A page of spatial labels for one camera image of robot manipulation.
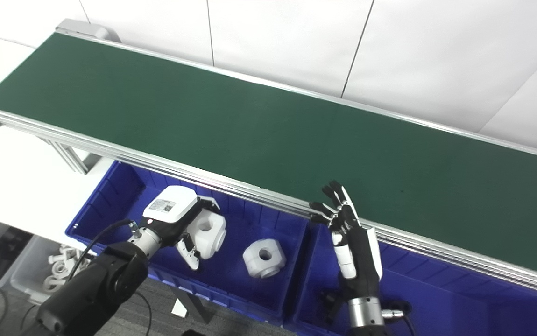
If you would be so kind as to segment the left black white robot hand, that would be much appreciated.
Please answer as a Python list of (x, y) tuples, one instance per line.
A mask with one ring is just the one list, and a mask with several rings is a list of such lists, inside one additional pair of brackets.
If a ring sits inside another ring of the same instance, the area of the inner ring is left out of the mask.
[(156, 245), (155, 251), (174, 247), (187, 266), (200, 270), (221, 249), (226, 238), (226, 219), (217, 201), (199, 196), (193, 189), (170, 185), (143, 210), (139, 245)]

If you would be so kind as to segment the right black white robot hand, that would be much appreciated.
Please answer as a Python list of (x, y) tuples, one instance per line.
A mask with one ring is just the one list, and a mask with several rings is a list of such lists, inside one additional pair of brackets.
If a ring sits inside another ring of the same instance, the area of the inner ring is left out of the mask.
[(382, 260), (375, 228), (361, 224), (354, 203), (341, 183), (330, 181), (322, 191), (333, 206), (309, 202), (313, 211), (311, 222), (323, 224), (330, 231), (344, 299), (379, 297)]

